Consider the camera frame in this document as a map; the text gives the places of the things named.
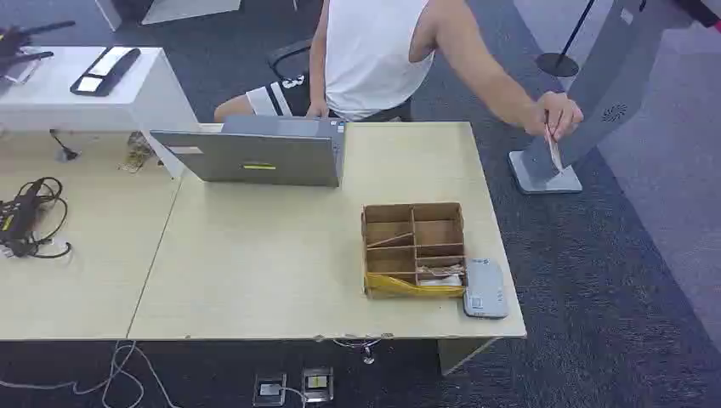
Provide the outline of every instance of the white tank top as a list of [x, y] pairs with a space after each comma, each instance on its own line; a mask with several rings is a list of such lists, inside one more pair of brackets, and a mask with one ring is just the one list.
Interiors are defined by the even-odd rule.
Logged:
[[402, 104], [425, 79], [432, 53], [411, 63], [418, 18], [429, 0], [330, 0], [326, 100], [357, 121]]

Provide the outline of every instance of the light wood desk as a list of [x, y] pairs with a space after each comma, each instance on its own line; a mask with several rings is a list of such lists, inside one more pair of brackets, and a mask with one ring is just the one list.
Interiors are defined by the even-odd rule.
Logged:
[[[57, 162], [47, 133], [0, 137], [0, 200], [12, 200], [26, 182], [56, 177], [69, 204], [57, 236], [73, 245], [53, 260], [0, 255], [0, 339], [125, 338], [179, 182], [152, 165], [135, 175], [117, 170], [127, 134], [60, 137], [82, 150], [75, 161]], [[62, 213], [56, 205], [39, 232], [52, 231]]]
[[[349, 125], [338, 189], [181, 184], [129, 336], [136, 339], [438, 338], [452, 371], [525, 325], [467, 123]], [[458, 201], [467, 254], [505, 274], [510, 315], [467, 317], [458, 299], [363, 294], [365, 204]]]

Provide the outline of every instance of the hand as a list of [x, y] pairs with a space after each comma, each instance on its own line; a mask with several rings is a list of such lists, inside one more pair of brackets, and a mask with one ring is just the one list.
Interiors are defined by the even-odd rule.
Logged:
[[317, 100], [317, 101], [311, 101], [310, 107], [308, 108], [308, 113], [305, 114], [306, 117], [328, 117], [330, 114], [330, 110], [328, 109], [328, 105], [326, 104], [325, 100]]
[[[546, 111], [548, 112], [548, 125], [546, 126]], [[552, 136], [559, 141], [566, 134], [578, 128], [583, 120], [581, 109], [565, 93], [546, 92], [537, 102], [531, 121], [525, 125], [528, 134], [543, 136], [550, 139]]]

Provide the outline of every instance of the speaker grille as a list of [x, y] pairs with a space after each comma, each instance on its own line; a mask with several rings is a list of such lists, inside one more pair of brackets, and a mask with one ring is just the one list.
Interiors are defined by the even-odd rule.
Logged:
[[613, 105], [610, 108], [604, 110], [604, 122], [617, 122], [626, 115], [628, 106], [626, 104]]

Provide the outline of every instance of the cardboard box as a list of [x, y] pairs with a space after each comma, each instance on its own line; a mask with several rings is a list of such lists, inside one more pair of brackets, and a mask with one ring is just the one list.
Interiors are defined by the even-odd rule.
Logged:
[[[465, 250], [463, 215], [457, 202], [366, 206], [361, 215], [365, 261], [365, 291], [370, 297], [463, 295]], [[422, 280], [439, 279], [425, 268], [453, 266], [463, 282], [458, 290], [427, 290]], [[406, 293], [377, 285], [388, 276], [415, 286]]]

